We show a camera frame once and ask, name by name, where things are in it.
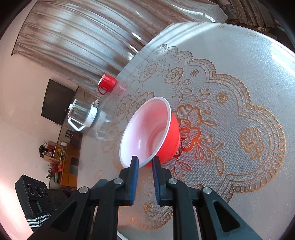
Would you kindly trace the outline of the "red plastic bowl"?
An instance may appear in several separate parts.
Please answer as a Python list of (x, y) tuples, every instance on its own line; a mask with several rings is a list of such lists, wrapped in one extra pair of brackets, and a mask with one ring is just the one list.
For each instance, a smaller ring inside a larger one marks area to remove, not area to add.
[(150, 165), (154, 157), (160, 163), (169, 161), (180, 146), (180, 128), (163, 97), (153, 97), (145, 102), (131, 117), (122, 135), (119, 160), (124, 168), (131, 158), (138, 157), (139, 167)]

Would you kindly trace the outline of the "orange wooden cabinet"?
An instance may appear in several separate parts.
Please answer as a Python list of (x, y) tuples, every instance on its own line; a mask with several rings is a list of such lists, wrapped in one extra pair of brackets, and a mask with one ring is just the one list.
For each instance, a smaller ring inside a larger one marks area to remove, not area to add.
[(59, 174), (59, 187), (63, 189), (77, 189), (77, 174), (79, 168), (80, 149), (68, 144), (63, 159), (63, 168)]

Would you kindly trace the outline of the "lace patterned tablecloth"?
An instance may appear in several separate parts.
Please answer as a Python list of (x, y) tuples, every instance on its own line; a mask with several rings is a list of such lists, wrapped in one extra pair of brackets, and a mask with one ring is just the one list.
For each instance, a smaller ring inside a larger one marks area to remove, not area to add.
[(178, 150), (164, 167), (188, 186), (210, 186), (229, 202), (234, 193), (264, 187), (284, 162), (286, 138), (279, 121), (252, 104), (242, 81), (217, 73), (207, 59), (163, 44), (128, 65), (120, 83), (100, 102), (110, 116), (100, 146), (117, 169), (126, 125), (154, 97), (168, 100), (180, 130)]

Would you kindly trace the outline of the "white glass electric kettle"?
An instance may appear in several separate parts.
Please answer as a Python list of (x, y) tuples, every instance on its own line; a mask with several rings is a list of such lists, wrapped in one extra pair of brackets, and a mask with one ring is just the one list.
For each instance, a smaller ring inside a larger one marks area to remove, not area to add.
[(103, 124), (110, 123), (107, 113), (99, 109), (99, 100), (91, 104), (75, 99), (69, 105), (69, 112), (67, 114), (68, 124), (78, 132), (85, 128), (99, 129)]

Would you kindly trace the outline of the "red mug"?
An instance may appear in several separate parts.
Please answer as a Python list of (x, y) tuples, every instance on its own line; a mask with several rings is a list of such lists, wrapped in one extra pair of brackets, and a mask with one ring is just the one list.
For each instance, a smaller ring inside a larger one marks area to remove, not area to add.
[(116, 84), (116, 78), (104, 73), (98, 82), (98, 92), (101, 95), (105, 95), (109, 92), (112, 92)]

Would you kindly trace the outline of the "beige window curtain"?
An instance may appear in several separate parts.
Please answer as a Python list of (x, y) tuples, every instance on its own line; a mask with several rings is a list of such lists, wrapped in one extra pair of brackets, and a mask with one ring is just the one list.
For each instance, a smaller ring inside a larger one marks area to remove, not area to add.
[(167, 26), (227, 19), (212, 1), (37, 1), (13, 54), (96, 95), (104, 73), (117, 76)]

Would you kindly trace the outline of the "black wall television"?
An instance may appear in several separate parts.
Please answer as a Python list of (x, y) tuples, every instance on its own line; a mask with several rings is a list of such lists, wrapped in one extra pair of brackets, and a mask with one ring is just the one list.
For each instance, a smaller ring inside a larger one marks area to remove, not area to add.
[(62, 126), (75, 91), (49, 79), (41, 116)]

